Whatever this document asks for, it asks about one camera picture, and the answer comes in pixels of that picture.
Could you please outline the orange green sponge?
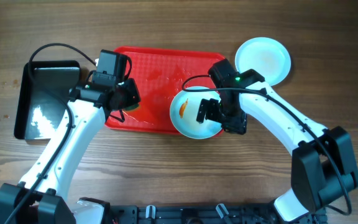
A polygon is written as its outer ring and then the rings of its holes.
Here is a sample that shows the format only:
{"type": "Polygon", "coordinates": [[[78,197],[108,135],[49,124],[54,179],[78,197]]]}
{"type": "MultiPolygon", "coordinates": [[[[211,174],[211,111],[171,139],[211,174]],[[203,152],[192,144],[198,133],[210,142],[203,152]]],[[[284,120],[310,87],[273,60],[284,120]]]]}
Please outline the orange green sponge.
{"type": "Polygon", "coordinates": [[[128,107],[125,108],[124,110],[125,110],[125,111],[133,111],[133,110],[136,110],[138,107],[139,107],[139,104],[136,103],[136,104],[134,104],[134,105],[132,105],[132,106],[128,106],[128,107]]]}

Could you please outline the white plate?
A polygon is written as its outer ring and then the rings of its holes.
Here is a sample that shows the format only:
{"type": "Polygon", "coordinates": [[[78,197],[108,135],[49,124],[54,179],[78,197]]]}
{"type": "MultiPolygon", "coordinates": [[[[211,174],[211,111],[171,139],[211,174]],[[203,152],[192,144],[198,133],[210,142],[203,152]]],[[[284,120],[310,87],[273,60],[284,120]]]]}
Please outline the white plate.
{"type": "Polygon", "coordinates": [[[238,48],[234,63],[238,72],[253,69],[270,86],[284,81],[291,70],[288,50],[277,40],[268,37],[255,37],[245,41],[238,48]]]}
{"type": "Polygon", "coordinates": [[[182,135],[192,139],[208,139],[222,131],[220,123],[210,120],[197,122],[196,118],[202,99],[218,100],[215,91],[179,92],[170,105],[170,119],[175,129],[182,135]]]}

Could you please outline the white plate back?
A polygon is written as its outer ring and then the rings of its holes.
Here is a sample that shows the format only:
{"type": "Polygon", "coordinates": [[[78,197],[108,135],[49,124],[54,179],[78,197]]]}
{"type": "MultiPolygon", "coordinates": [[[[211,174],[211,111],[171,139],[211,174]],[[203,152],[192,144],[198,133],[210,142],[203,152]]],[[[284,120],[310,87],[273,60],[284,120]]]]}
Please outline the white plate back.
{"type": "Polygon", "coordinates": [[[288,50],[277,40],[268,37],[255,37],[245,41],[238,48],[234,63],[238,72],[253,69],[270,86],[284,81],[291,70],[288,50]]]}

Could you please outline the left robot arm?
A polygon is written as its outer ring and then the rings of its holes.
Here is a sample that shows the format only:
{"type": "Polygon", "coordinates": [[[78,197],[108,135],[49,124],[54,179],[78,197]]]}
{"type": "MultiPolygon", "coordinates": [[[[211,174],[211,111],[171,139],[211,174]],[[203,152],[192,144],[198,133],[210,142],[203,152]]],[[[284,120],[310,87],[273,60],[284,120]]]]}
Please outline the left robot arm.
{"type": "Polygon", "coordinates": [[[17,185],[0,188],[0,223],[113,223],[108,202],[81,198],[66,203],[70,184],[86,149],[113,111],[140,102],[130,57],[102,50],[91,80],[80,80],[67,99],[42,85],[65,108],[62,120],[37,162],[17,185]]]}

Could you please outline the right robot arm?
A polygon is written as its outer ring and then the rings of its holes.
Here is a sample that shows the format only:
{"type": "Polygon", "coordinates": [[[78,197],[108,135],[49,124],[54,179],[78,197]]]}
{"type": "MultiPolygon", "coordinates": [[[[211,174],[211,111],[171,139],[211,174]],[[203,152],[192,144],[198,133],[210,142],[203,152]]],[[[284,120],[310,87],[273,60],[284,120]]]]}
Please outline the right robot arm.
{"type": "Polygon", "coordinates": [[[351,213],[349,192],[358,188],[358,168],[351,137],[342,127],[328,129],[281,98],[264,77],[250,69],[239,73],[226,59],[208,70],[218,100],[202,100],[196,117],[221,124],[229,133],[245,134],[247,116],[262,123],[291,155],[291,188],[272,203],[280,222],[293,222],[343,197],[351,213]]]}

